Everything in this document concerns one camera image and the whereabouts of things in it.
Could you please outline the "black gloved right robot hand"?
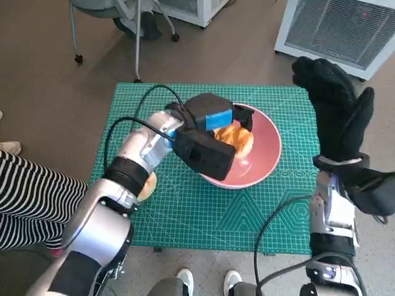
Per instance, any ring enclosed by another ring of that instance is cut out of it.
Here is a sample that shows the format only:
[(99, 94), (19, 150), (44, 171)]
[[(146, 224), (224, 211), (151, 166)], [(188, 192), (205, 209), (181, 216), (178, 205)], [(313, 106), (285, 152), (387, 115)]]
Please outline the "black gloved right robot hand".
[(334, 162), (359, 158), (373, 116), (374, 89), (357, 94), (349, 75), (326, 59), (299, 57), (292, 70), (293, 83), (308, 92), (315, 110), (320, 155)]

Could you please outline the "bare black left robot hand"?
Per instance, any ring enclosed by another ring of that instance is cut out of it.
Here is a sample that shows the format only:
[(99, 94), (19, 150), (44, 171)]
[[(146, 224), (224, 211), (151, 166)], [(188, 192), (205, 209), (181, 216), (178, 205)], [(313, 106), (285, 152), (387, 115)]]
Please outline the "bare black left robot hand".
[(204, 93), (192, 97), (184, 108), (189, 112), (194, 126), (199, 130), (212, 131), (226, 128), (235, 120), (241, 127), (252, 130), (254, 110), (212, 93)]

